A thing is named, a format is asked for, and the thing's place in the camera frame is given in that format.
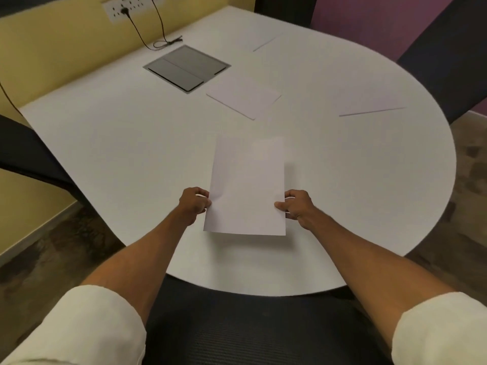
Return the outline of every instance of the white sleeve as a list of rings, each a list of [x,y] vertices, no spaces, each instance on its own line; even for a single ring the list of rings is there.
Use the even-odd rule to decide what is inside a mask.
[[[80,286],[60,299],[2,365],[137,365],[145,342],[142,320],[124,298],[106,288]]]
[[[394,332],[395,365],[484,365],[487,307],[455,292],[405,312]]]

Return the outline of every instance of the table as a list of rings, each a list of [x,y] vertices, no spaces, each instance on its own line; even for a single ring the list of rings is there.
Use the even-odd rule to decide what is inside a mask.
[[[279,37],[249,50],[253,36]],[[352,42],[232,7],[178,32],[184,42],[281,92],[255,121],[207,97],[218,76],[186,94],[143,69],[178,46],[146,48],[21,109],[107,225],[131,244],[177,204],[185,187],[210,187],[215,139],[285,138],[285,188],[306,189],[339,223],[404,255],[432,229],[455,177],[454,143],[429,93],[385,57]],[[383,75],[402,110],[339,117],[333,81]],[[188,228],[168,273],[199,286],[267,296],[344,285],[296,222],[287,236]]]

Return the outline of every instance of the forearm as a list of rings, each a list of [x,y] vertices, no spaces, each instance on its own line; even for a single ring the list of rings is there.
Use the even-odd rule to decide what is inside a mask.
[[[412,261],[346,230],[317,213],[311,232],[391,346],[401,315],[430,298],[454,291]]]
[[[82,285],[110,289],[125,298],[145,324],[187,223],[173,210],[156,228],[101,264]]]

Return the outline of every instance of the sleeve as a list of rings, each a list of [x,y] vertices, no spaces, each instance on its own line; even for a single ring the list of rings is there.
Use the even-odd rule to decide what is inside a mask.
[[[145,341],[142,320],[124,298],[106,288],[80,286],[60,299],[2,365],[136,365]]]
[[[393,336],[395,365],[487,363],[487,307],[455,292],[405,312]]]

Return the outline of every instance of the power outlet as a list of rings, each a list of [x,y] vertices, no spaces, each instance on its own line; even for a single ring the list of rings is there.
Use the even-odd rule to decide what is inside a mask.
[[[156,5],[161,5],[164,0],[154,0],[154,2]],[[118,23],[127,18],[126,15],[120,12],[122,8],[129,9],[129,13],[132,16],[154,7],[151,0],[110,0],[102,5],[112,23]]]

